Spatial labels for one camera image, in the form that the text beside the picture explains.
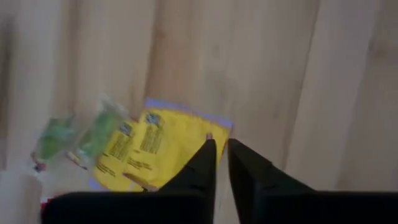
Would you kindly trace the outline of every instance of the light wood plank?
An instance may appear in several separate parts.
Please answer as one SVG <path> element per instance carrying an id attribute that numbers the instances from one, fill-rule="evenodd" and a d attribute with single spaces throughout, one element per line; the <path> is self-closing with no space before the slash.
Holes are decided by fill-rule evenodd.
<path id="1" fill-rule="evenodd" d="M 41 130 L 56 116 L 57 77 L 64 57 L 68 1 L 21 0 L 9 86 L 7 168 L 20 168 L 29 158 Z"/>
<path id="2" fill-rule="evenodd" d="M 348 133 L 339 189 L 398 189 L 397 10 L 397 1 L 382 1 Z"/>
<path id="3" fill-rule="evenodd" d="M 157 0 L 104 2 L 104 92 L 138 118 L 145 98 Z"/>
<path id="4" fill-rule="evenodd" d="M 321 1 L 286 167 L 316 189 L 336 187 L 379 3 Z"/>

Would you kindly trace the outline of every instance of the yellow packet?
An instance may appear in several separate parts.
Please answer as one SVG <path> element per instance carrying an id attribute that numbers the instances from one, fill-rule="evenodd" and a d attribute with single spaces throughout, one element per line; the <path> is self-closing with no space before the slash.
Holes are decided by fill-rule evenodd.
<path id="1" fill-rule="evenodd" d="M 123 175 L 127 164 L 129 149 L 136 134 L 137 123 L 124 120 L 120 127 L 113 131 L 101 157 L 93 169 L 96 180 L 113 191 L 142 192 L 143 188 Z"/>
<path id="2" fill-rule="evenodd" d="M 220 161 L 232 123 L 147 100 L 124 173 L 157 189 L 176 176 L 211 133 Z"/>

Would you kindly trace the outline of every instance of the green plastic wrapper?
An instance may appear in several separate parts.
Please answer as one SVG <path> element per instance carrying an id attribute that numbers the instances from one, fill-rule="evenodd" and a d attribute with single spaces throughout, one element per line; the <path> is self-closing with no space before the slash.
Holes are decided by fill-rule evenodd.
<path id="1" fill-rule="evenodd" d="M 123 108 L 103 102 L 103 109 L 96 115 L 92 125 L 83 133 L 74 150 L 67 157 L 78 166 L 88 169 L 95 165 L 104 151 L 113 131 L 126 117 Z"/>
<path id="2" fill-rule="evenodd" d="M 71 143 L 73 119 L 74 116 L 50 119 L 31 154 L 36 172 L 45 170 L 47 163 Z"/>

